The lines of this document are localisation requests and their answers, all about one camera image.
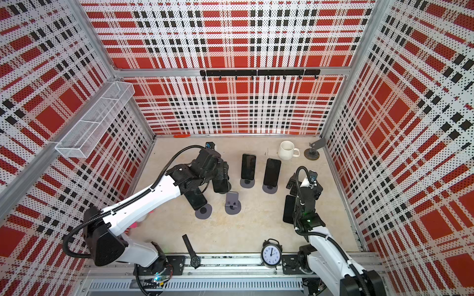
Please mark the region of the pink white plush toy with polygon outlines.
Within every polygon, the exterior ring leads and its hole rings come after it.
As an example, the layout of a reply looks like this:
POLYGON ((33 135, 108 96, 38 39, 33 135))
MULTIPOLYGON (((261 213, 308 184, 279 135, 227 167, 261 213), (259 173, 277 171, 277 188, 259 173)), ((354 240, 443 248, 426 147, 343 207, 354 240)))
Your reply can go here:
POLYGON ((144 216, 142 216, 141 218, 137 219, 137 221, 134 222, 134 223, 130 226, 130 228, 137 228, 137 227, 139 227, 139 226, 150 216, 150 214, 152 214, 152 213, 153 213, 153 211, 151 211, 151 212, 145 214, 144 216))

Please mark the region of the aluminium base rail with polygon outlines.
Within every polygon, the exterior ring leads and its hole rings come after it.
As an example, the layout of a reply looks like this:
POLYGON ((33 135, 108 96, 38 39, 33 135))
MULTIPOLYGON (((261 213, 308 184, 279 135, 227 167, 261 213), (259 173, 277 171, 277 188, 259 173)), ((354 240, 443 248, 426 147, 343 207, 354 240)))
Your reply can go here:
MULTIPOLYGON (((349 252, 358 264, 385 272, 380 258, 373 252, 349 252)), ((110 296, 166 296, 170 292, 208 291, 303 291, 306 295, 333 295, 322 280, 299 267, 299 252, 282 254, 277 268, 262 264, 259 253, 198 254, 201 266, 190 266, 190 255, 169 254, 169 266, 152 274, 130 263, 111 263, 99 267, 88 263, 75 295, 100 294, 110 296)))

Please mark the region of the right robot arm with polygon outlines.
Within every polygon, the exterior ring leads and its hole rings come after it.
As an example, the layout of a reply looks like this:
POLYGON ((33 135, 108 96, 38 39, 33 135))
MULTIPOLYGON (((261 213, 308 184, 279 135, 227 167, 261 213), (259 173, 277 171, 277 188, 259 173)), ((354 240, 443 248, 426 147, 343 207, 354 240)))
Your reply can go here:
POLYGON ((300 269, 315 273, 335 296, 385 296, 382 277, 358 264, 316 212, 316 201, 323 191, 317 173, 299 166, 289 183, 296 190, 293 227, 308 242, 299 251, 300 269))

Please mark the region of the grey stand back centre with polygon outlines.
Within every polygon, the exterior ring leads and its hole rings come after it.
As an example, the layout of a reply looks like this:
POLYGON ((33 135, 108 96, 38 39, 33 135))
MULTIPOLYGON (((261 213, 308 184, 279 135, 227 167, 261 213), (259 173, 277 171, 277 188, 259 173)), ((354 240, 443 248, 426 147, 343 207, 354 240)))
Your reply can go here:
POLYGON ((245 189, 253 188, 255 185, 255 180, 246 180, 240 179, 240 186, 245 189))

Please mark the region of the white ceramic mug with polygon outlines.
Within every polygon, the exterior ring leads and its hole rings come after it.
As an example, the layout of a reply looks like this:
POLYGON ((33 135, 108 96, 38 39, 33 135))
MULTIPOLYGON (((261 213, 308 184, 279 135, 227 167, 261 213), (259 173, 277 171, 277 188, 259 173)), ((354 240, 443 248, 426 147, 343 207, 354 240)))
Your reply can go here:
POLYGON ((301 155, 300 150, 295 147, 295 144, 291 141, 283 141, 280 144, 278 150, 278 157, 281 160, 291 160, 294 157, 301 155))

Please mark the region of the black wrist watch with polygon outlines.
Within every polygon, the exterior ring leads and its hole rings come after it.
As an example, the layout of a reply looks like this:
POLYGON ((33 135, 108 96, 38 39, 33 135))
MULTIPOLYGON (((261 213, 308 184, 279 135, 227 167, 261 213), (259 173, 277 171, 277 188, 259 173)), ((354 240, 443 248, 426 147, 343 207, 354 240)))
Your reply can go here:
POLYGON ((190 266, 192 266, 194 269, 198 269, 201 266, 201 257, 198 256, 195 250, 193 249, 191 242, 186 234, 182 235, 182 239, 190 255, 190 266))

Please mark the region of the grey stand back left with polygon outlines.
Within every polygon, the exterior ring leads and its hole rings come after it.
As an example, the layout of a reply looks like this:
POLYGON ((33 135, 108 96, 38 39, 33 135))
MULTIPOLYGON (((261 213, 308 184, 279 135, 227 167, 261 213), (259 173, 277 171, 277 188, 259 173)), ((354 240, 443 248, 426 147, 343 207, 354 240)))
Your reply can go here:
POLYGON ((232 189, 232 185, 230 184, 229 181, 222 181, 221 190, 220 190, 222 194, 226 194, 231 189, 232 189))

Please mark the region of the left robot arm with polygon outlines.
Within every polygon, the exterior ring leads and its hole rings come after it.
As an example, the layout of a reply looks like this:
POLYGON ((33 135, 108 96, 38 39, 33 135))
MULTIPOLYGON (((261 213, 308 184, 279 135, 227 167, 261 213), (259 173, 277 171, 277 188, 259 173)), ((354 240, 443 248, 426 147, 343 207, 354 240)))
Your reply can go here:
POLYGON ((231 190, 228 164, 215 150, 213 142, 197 145, 197 158, 188 164, 173 166, 168 162, 155 182, 133 196, 102 210, 90 207, 83 223, 63 239, 62 250, 72 258, 92 259, 96 266, 130 263, 152 274, 164 271, 169 263, 155 242, 139 242, 125 233, 136 222, 162 204, 185 196, 196 213, 210 214, 208 201, 200 186, 212 185, 214 192, 231 190))

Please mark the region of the green phone back centre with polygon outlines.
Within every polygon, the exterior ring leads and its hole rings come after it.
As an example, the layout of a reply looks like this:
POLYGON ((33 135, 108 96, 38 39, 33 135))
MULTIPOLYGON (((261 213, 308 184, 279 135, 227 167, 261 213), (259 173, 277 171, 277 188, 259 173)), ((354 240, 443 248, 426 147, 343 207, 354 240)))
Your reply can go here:
POLYGON ((252 181, 255 178, 256 156, 243 154, 241 162, 241 179, 252 181))

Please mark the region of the grey stand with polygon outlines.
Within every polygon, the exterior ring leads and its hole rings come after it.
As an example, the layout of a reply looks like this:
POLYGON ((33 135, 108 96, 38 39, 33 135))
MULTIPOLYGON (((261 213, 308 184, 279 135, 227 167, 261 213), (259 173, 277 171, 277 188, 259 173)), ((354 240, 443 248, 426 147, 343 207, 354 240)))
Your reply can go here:
POLYGON ((220 190, 222 194, 226 194, 231 189, 232 189, 232 185, 230 184, 229 181, 222 181, 221 190, 220 190))
POLYGON ((197 219, 206 220, 212 215, 212 206, 211 204, 207 203, 200 209, 195 211, 195 216, 197 219))
POLYGON ((253 188, 255 185, 255 180, 246 180, 240 179, 240 186, 245 189, 253 188))

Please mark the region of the black alarm clock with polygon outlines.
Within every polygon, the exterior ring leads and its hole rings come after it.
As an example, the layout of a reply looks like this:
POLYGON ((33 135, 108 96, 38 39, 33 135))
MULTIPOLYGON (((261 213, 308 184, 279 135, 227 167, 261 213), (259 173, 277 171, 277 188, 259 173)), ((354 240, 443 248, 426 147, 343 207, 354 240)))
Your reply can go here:
POLYGON ((277 268, 281 263, 283 247, 276 239, 267 239, 262 244, 260 257, 267 268, 277 268))

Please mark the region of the red marker pen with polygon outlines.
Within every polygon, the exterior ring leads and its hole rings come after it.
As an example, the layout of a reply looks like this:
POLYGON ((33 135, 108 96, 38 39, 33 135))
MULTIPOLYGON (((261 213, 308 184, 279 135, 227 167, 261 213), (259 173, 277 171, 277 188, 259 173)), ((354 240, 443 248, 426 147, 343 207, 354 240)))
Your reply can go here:
POLYGON ((175 134, 174 138, 181 139, 181 138, 189 138, 191 134, 175 134))

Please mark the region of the grey stand far left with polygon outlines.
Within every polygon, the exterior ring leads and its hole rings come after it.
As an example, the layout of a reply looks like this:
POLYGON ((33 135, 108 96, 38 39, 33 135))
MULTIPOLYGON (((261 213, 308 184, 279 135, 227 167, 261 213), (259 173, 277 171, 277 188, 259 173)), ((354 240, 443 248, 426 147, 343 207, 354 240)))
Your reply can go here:
POLYGON ((212 215, 212 206, 211 204, 207 203, 200 209, 195 211, 195 216, 197 219, 206 220, 212 215))

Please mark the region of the purple phone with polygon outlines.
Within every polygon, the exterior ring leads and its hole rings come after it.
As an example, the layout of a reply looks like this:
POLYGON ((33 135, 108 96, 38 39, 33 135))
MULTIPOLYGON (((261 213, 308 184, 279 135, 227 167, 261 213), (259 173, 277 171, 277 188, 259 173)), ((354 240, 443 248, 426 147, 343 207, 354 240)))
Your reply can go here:
POLYGON ((215 193, 221 193, 222 181, 229 181, 227 162, 220 162, 217 164, 216 175, 212 179, 212 186, 215 193))

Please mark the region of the black phone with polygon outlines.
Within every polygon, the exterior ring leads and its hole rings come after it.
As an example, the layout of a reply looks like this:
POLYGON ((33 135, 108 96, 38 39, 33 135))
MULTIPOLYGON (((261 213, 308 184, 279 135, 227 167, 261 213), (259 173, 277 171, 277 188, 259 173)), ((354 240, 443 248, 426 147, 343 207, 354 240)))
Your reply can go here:
POLYGON ((264 186, 277 187, 280 176, 281 161, 278 159, 267 159, 264 173, 264 186))
POLYGON ((288 223, 288 224, 293 224, 294 223, 294 210, 295 210, 295 202, 296 202, 296 197, 287 195, 285 197, 285 206, 284 206, 284 211, 283 211, 283 222, 288 223))
POLYGON ((184 195, 194 211, 199 210, 207 204, 207 199, 204 197, 200 188, 197 188, 194 191, 188 191, 184 193, 184 195))

